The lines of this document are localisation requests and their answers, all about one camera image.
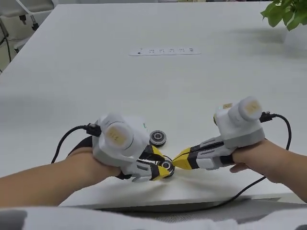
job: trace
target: ball bearing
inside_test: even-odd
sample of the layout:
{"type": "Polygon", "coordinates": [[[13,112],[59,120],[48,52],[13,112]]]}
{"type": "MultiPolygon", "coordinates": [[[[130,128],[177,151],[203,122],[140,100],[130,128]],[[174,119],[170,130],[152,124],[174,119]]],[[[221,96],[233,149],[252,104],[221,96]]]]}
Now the ball bearing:
{"type": "Polygon", "coordinates": [[[150,134],[150,144],[155,147],[161,147],[166,143],[166,134],[161,130],[156,130],[150,134]]]}
{"type": "Polygon", "coordinates": [[[172,164],[172,159],[170,159],[168,156],[164,156],[164,157],[165,157],[165,160],[159,161],[157,163],[157,165],[162,166],[169,171],[169,175],[165,177],[165,178],[167,178],[167,177],[170,177],[174,174],[175,166],[172,164]]]}

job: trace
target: wire connector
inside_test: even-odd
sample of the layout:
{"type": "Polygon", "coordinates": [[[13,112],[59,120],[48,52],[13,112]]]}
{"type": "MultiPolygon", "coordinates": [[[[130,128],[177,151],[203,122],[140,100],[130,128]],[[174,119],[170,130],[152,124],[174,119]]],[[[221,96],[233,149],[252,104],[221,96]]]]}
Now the wire connector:
{"type": "Polygon", "coordinates": [[[260,120],[261,123],[263,123],[263,122],[267,122],[267,121],[272,121],[273,118],[274,118],[274,116],[272,116],[270,111],[268,111],[268,112],[262,112],[259,120],[260,120]]]}
{"type": "Polygon", "coordinates": [[[86,133],[95,137],[98,137],[101,135],[101,128],[99,125],[89,123],[84,128],[86,130],[86,133]]]}

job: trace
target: yellow sticker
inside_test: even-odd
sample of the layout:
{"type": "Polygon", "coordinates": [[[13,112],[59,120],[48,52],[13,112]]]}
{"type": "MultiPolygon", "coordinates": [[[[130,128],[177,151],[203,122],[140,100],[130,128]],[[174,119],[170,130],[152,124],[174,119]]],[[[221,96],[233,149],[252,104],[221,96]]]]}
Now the yellow sticker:
{"type": "Polygon", "coordinates": [[[229,104],[224,104],[223,105],[223,109],[229,109],[232,107],[232,103],[229,103],[229,104]]]}
{"type": "Polygon", "coordinates": [[[248,115],[252,115],[254,112],[260,109],[260,105],[257,101],[251,101],[245,106],[248,115]]]}
{"type": "Polygon", "coordinates": [[[127,140],[127,138],[121,134],[121,132],[119,132],[117,130],[117,128],[115,127],[111,127],[107,133],[106,136],[109,137],[111,139],[111,141],[118,146],[122,146],[125,141],[127,140]]]}

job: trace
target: floor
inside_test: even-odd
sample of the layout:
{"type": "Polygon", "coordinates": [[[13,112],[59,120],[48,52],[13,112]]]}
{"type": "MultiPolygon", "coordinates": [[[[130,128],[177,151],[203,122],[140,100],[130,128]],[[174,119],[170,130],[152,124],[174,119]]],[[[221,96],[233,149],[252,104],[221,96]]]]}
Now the floor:
{"type": "MultiPolygon", "coordinates": [[[[16,42],[14,41],[10,41],[10,48],[11,48],[11,55],[12,58],[14,58],[16,56],[13,46],[16,42]]],[[[2,44],[0,46],[0,69],[2,71],[5,70],[5,68],[8,66],[9,64],[9,57],[8,57],[8,50],[7,50],[7,46],[6,43],[2,44]]],[[[302,204],[304,203],[300,198],[298,198],[295,194],[290,194],[287,196],[282,197],[281,199],[278,200],[279,202],[287,202],[287,203],[298,203],[298,204],[302,204]]]]}

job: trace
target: white chair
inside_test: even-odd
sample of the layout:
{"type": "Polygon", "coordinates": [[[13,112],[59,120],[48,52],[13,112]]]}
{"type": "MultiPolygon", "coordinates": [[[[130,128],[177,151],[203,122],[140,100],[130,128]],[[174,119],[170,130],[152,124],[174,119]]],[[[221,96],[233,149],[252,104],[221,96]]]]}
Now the white chair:
{"type": "Polygon", "coordinates": [[[15,17],[54,9],[52,0],[0,0],[0,16],[15,17]]]}
{"type": "MultiPolygon", "coordinates": [[[[50,12],[54,9],[54,6],[55,4],[52,0],[0,0],[0,16],[5,16],[8,18],[19,16],[23,23],[25,23],[25,15],[29,14],[33,23],[32,28],[33,30],[36,30],[38,28],[38,23],[36,23],[34,15],[50,12]]],[[[0,23],[4,31],[3,36],[2,33],[0,33],[1,45],[1,43],[5,41],[5,37],[8,36],[8,33],[2,24],[1,19],[0,23]]],[[[15,45],[15,52],[18,53],[27,41],[28,38],[15,45]]]]}

